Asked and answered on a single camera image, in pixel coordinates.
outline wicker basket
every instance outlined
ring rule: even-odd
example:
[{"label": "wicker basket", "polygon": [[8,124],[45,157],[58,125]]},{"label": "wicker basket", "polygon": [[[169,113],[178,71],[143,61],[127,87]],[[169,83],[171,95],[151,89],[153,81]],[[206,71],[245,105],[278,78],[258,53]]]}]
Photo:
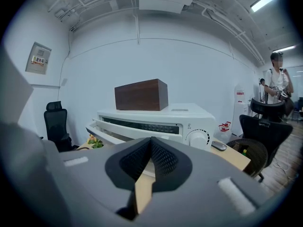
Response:
[{"label": "wicker basket", "polygon": [[228,142],[227,145],[240,153],[244,149],[247,150],[246,157],[250,159],[250,163],[244,169],[244,172],[251,177],[257,176],[266,166],[267,150],[261,142],[251,139],[238,139]]}]

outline cable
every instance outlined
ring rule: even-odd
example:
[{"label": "cable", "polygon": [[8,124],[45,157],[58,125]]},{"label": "cable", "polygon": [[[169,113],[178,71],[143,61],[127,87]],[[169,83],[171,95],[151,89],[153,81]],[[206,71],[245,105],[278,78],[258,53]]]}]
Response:
[{"label": "cable", "polygon": [[289,156],[289,151],[287,150],[287,158],[286,158],[286,164],[287,164],[287,166],[288,166],[287,169],[282,168],[282,167],[279,165],[278,160],[274,157],[274,159],[276,160],[276,162],[273,163],[273,166],[282,169],[282,171],[284,172],[284,174],[285,174],[285,176],[286,176],[286,179],[287,179],[287,181],[282,185],[281,189],[284,188],[285,185],[287,185],[287,184],[289,183],[289,181],[294,181],[294,180],[298,177],[298,175],[297,175],[296,177],[291,178],[291,177],[289,177],[289,176],[287,175],[287,171],[290,169],[290,166],[289,166],[289,163],[288,163],[288,156]]},{"label": "cable", "polygon": [[90,149],[88,147],[82,147],[81,149],[76,149],[76,150],[82,150],[82,149]]},{"label": "cable", "polygon": [[60,78],[59,78],[59,85],[58,85],[59,88],[58,88],[58,98],[57,98],[57,101],[59,101],[60,81],[61,81],[61,75],[62,75],[63,65],[64,65],[64,63],[65,63],[66,58],[69,56],[69,54],[70,54],[70,52],[71,52],[71,47],[70,47],[70,31],[68,31],[68,49],[69,49],[68,54],[67,54],[67,56],[65,57],[65,59],[64,59],[64,61],[63,61],[63,63],[62,63],[62,66],[61,66],[61,72],[60,72]]}]

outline ceiling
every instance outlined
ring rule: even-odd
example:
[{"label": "ceiling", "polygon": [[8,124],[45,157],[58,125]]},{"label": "ceiling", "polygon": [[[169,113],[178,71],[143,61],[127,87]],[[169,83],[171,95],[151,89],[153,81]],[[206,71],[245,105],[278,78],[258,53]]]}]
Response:
[{"label": "ceiling", "polygon": [[[43,0],[43,3],[51,9],[54,15],[58,16],[58,12],[61,10],[63,15],[59,19],[67,23],[71,31],[75,31],[80,26],[101,16],[133,7],[131,0],[58,0],[54,5],[56,1]],[[197,10],[202,12],[204,7],[201,5],[205,4],[210,8],[207,9],[207,16],[220,22],[223,16],[223,21],[231,26],[235,34],[241,34],[238,39],[244,41],[247,48],[252,50],[260,61],[259,66],[269,61],[273,50],[301,44],[301,39],[291,20],[279,5],[279,0],[270,2],[256,12],[253,12],[250,6],[258,0],[194,1],[196,3],[193,2],[192,6],[184,9],[183,12],[196,13]]]}]

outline chair armrest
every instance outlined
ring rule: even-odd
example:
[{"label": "chair armrest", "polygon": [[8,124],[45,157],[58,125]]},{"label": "chair armrest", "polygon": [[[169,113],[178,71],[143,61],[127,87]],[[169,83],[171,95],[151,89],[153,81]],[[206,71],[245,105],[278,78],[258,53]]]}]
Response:
[{"label": "chair armrest", "polygon": [[69,138],[70,134],[66,133],[65,135],[63,135],[61,140],[67,140]]}]

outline round knob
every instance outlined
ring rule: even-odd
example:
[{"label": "round knob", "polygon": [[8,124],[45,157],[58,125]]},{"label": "round knob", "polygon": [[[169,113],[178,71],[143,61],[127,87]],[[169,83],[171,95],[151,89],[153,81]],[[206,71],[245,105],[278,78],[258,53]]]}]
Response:
[{"label": "round knob", "polygon": [[205,134],[202,132],[193,132],[189,136],[189,145],[195,148],[204,149],[207,146]]}]

